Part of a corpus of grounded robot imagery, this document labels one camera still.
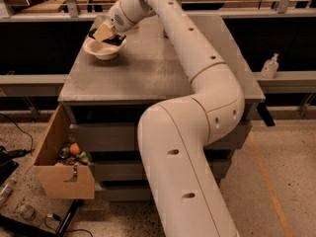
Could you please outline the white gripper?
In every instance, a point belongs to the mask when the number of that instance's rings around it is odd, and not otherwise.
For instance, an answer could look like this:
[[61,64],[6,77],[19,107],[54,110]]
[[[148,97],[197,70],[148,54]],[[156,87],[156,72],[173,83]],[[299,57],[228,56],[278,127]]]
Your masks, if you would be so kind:
[[131,3],[125,0],[118,0],[109,10],[110,22],[104,21],[93,33],[97,41],[111,38],[115,30],[119,33],[126,32],[136,25],[134,20],[134,8]]

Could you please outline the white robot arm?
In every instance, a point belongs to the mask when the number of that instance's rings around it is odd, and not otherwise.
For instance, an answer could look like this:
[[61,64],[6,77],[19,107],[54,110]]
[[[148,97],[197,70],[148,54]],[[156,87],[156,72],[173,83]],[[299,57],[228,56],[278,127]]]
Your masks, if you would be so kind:
[[138,147],[166,237],[240,237],[203,148],[244,114],[243,90],[177,0],[118,0],[108,40],[156,15],[190,81],[190,95],[159,102],[141,116]]

